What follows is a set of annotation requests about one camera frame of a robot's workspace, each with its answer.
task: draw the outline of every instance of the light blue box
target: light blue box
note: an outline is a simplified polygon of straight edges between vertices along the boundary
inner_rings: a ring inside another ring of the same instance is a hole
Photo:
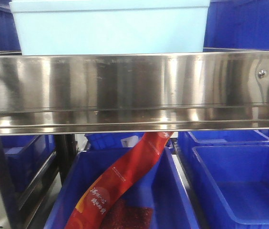
[[[24,55],[201,52],[210,0],[14,0]]]

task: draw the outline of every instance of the white label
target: white label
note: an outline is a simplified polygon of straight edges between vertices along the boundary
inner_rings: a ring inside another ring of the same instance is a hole
[[[138,143],[138,141],[139,141],[138,136],[131,136],[121,139],[123,147],[134,147]]]

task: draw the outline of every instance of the red packaging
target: red packaging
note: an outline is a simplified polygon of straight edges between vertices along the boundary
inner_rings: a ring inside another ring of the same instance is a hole
[[[149,229],[153,209],[131,207],[118,199],[104,217],[100,229]]]
[[[125,155],[88,188],[73,210],[65,229],[99,229],[120,196],[157,163],[173,132],[145,133]]]

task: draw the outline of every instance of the screw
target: screw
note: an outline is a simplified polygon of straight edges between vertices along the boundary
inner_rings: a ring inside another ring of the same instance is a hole
[[[260,70],[259,73],[258,73],[258,77],[260,79],[264,78],[266,76],[266,71],[265,70]]]

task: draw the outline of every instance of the reflective metal surface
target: reflective metal surface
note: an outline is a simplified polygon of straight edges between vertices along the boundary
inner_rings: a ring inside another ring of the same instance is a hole
[[[269,52],[0,56],[0,135],[268,127]]]

